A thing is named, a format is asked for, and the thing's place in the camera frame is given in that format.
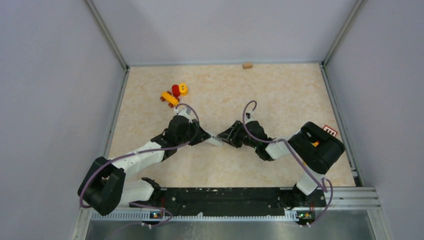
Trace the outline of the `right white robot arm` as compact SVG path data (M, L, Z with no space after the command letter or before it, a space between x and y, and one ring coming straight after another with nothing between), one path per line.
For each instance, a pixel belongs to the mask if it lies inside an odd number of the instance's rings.
M263 161L274 161L288 155L294 157L303 169L293 192L293 200L299 206L307 206L317 188L326 190L324 177L345 152L340 140L311 121L289 139L268 137L257 120L237 120L217 137L235 148L243 145L253 148Z

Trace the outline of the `white remote control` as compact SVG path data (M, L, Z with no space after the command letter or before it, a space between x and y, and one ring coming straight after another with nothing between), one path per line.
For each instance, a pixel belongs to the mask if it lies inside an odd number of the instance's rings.
M205 140L206 143L217 146L217 147L222 147L223 146L223 142L221 139L219 139L216 135L210 134L209 137Z

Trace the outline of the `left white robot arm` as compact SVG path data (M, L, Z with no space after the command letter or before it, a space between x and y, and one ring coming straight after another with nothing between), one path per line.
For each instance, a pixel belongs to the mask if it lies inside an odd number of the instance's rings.
M202 129L198 120L175 115L161 134L142 147L112 160L103 156L96 158L77 191L80 206L93 208L102 216L128 202L143 201L149 207L156 206L161 194L155 190L153 181L126 183L125 180L168 159L178 148L202 142L218 147L223 145L216 135Z

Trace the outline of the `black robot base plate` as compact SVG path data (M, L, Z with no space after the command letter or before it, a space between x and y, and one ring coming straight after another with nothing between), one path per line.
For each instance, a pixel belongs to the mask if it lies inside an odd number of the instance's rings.
M218 187L155 189L147 201L137 204L164 208L175 217L265 217L283 216L295 208L325 207L327 201L322 190L303 195L299 190L286 187Z

